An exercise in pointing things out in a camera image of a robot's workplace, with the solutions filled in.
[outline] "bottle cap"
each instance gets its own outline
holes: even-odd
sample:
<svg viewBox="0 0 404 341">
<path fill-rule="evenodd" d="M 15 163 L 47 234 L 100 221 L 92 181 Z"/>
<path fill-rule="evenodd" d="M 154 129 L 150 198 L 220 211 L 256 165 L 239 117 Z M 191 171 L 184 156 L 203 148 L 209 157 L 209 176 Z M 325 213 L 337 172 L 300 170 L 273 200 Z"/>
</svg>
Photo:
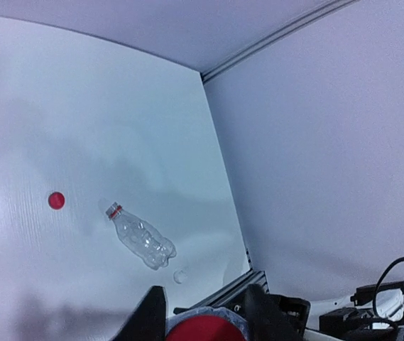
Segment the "bottle cap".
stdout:
<svg viewBox="0 0 404 341">
<path fill-rule="evenodd" d="M 110 206 L 109 209 L 105 212 L 105 214 L 109 217 L 109 219 L 113 219 L 122 209 L 123 208 L 120 205 L 114 202 L 113 205 Z"/>
<path fill-rule="evenodd" d="M 60 192 L 53 192 L 48 197 L 48 204 L 54 210 L 59 210 L 65 205 L 65 196 Z"/>
</svg>

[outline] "white plastic part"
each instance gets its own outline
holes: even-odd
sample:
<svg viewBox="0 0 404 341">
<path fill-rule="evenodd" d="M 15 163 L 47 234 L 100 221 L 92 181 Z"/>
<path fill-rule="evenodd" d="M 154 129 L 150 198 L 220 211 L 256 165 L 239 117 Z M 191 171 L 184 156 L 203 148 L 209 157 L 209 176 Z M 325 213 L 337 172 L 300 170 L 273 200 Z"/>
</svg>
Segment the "white plastic part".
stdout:
<svg viewBox="0 0 404 341">
<path fill-rule="evenodd" d="M 357 308 L 372 309 L 372 302 L 369 302 Z M 381 318 L 387 318 L 392 321 L 400 321 L 404 314 L 404 294 L 400 289 L 390 289 L 381 291 L 377 295 L 377 313 Z M 387 323 L 374 323 L 373 329 L 386 329 Z"/>
</svg>

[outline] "red bottle cap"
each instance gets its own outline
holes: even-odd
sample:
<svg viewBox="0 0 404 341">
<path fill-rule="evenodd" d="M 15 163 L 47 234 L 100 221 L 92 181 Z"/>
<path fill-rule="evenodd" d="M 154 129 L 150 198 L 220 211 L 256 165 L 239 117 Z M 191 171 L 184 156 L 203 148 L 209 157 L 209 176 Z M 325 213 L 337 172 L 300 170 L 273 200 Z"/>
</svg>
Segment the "red bottle cap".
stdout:
<svg viewBox="0 0 404 341">
<path fill-rule="evenodd" d="M 218 316 L 200 315 L 177 324 L 165 341 L 245 341 L 241 331 Z"/>
<path fill-rule="evenodd" d="M 48 204 L 54 210 L 59 210 L 65 205 L 65 196 L 60 192 L 54 192 L 49 195 Z"/>
</svg>

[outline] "red disc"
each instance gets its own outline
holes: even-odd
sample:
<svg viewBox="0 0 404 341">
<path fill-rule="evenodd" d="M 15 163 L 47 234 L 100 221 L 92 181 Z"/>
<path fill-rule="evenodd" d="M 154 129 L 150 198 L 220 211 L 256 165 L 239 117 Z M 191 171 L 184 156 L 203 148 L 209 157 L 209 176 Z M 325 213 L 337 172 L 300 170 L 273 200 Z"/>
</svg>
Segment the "red disc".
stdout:
<svg viewBox="0 0 404 341">
<path fill-rule="evenodd" d="M 60 192 L 54 192 L 49 195 L 48 204 L 54 210 L 59 210 L 65 205 L 65 196 Z"/>
<path fill-rule="evenodd" d="M 219 316 L 200 315 L 177 324 L 165 341 L 245 341 L 241 331 Z"/>
</svg>

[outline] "white wall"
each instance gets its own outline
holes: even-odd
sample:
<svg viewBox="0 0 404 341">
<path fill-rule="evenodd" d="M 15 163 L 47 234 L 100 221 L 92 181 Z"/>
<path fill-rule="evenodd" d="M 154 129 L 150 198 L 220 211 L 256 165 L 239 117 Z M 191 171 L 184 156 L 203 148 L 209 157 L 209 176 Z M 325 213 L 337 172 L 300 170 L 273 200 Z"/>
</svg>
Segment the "white wall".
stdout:
<svg viewBox="0 0 404 341">
<path fill-rule="evenodd" d="M 123 246 L 103 198 L 175 243 L 168 268 Z M 248 269 L 200 75 L 0 18 L 0 340 L 108 340 L 150 286 L 171 312 Z"/>
<path fill-rule="evenodd" d="M 205 89 L 272 291 L 332 298 L 404 256 L 404 1 L 360 1 Z"/>
<path fill-rule="evenodd" d="M 0 16 L 88 33 L 206 71 L 333 1 L 8 0 L 0 1 Z"/>
</svg>

